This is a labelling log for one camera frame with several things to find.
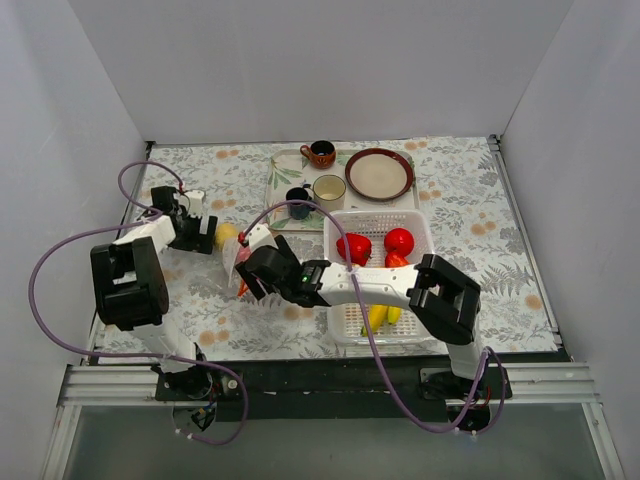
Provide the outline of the pink fake peach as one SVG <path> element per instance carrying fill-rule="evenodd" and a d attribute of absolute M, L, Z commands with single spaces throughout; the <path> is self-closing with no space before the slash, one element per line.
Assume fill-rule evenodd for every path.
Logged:
<path fill-rule="evenodd" d="M 245 262 L 251 255 L 251 249 L 246 246 L 246 247 L 241 247 L 238 250 L 238 253 L 236 255 L 236 263 L 241 263 L 241 262 Z"/>

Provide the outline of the yellow fake lemon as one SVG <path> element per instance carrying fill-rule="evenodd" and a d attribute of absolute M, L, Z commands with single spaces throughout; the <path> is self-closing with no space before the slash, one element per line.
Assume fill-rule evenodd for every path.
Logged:
<path fill-rule="evenodd" d="M 238 229 L 230 223 L 218 224 L 214 235 L 214 246 L 218 251 L 222 251 L 224 244 L 229 239 L 237 239 Z"/>

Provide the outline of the clear zip top bag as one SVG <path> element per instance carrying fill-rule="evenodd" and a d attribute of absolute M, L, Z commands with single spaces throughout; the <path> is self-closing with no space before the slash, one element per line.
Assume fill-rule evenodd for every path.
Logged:
<path fill-rule="evenodd" d="M 237 239 L 229 239 L 224 244 L 222 251 L 218 251 L 214 246 L 214 254 L 221 256 L 222 265 L 228 279 L 227 287 L 229 292 L 236 293 L 238 298 L 242 298 L 249 291 L 249 287 L 236 270 L 236 267 L 242 263 L 236 263 L 235 259 L 238 250 L 243 247 L 239 242 L 239 237 L 244 233 L 239 229 L 238 232 Z"/>

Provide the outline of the red fake bell pepper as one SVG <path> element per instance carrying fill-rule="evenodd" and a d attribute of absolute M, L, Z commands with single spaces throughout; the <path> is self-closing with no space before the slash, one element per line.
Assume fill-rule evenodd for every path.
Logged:
<path fill-rule="evenodd" d="M 350 255 L 352 263 L 364 267 L 371 257 L 372 243 L 366 236 L 347 233 L 346 240 L 340 237 L 336 241 L 336 250 L 343 260 L 346 260 L 347 255 Z"/>

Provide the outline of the white plastic basket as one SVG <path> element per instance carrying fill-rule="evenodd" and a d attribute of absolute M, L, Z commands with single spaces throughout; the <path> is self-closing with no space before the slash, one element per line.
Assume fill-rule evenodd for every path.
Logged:
<path fill-rule="evenodd" d="M 372 243 L 372 252 L 367 265 L 385 265 L 386 250 L 384 238 L 396 228 L 411 233 L 414 249 L 407 256 L 410 263 L 419 262 L 425 254 L 435 252 L 434 242 L 425 215 L 416 209 L 374 209 L 364 211 L 336 211 L 333 216 L 347 233 L 367 237 Z M 366 336 L 361 334 L 364 326 L 362 312 L 357 304 L 332 307 L 327 313 L 328 331 L 334 341 L 346 346 L 366 347 Z M 418 318 L 411 312 L 404 312 L 394 325 L 383 323 L 374 333 L 379 346 L 414 345 L 432 341 Z"/>

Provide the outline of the yellow fake banana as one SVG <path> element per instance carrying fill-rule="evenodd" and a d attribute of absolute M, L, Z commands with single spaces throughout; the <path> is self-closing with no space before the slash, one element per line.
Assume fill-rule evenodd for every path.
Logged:
<path fill-rule="evenodd" d="M 361 327 L 361 335 L 368 336 L 368 329 L 372 334 L 376 334 L 384 324 L 395 325 L 403 310 L 395 306 L 372 305 L 368 308 L 363 326 Z"/>

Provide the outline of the orange fake mango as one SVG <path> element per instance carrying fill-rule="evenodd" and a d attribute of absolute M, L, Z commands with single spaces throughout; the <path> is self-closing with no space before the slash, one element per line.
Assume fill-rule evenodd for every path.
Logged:
<path fill-rule="evenodd" d="M 396 251 L 388 252 L 385 257 L 386 268 L 398 268 L 408 264 L 408 260 Z"/>

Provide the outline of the red fake apple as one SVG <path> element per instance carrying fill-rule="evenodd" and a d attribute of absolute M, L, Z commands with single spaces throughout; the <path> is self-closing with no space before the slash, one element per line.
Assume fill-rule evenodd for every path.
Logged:
<path fill-rule="evenodd" d="M 406 257 L 411 254 L 415 247 L 415 240 L 410 231 L 404 228 L 394 228 L 390 230 L 384 238 L 384 248 L 387 253 L 395 252 Z"/>

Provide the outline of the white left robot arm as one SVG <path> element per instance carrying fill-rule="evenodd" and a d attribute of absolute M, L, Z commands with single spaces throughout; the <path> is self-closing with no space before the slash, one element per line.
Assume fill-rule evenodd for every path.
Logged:
<path fill-rule="evenodd" d="M 205 359 L 200 347 L 164 317 L 169 291 L 159 254 L 167 248 L 212 254 L 217 218 L 203 219 L 200 190 L 155 187 L 151 197 L 158 218 L 90 252 L 97 313 L 104 324 L 130 333 L 159 356 L 153 371 L 169 389 L 200 400 L 210 394 L 213 377 L 199 364 Z"/>

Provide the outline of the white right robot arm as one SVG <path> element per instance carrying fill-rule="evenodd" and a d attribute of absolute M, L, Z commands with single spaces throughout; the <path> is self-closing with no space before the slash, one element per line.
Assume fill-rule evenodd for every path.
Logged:
<path fill-rule="evenodd" d="M 329 260 L 301 262 L 283 236 L 239 235 L 249 249 L 236 266 L 258 300 L 277 294 L 304 308 L 344 304 L 387 305 L 412 312 L 446 345 L 454 389 L 475 397 L 489 384 L 487 353 L 476 328 L 480 287 L 444 258 L 425 254 L 417 264 L 392 268 L 348 267 Z"/>

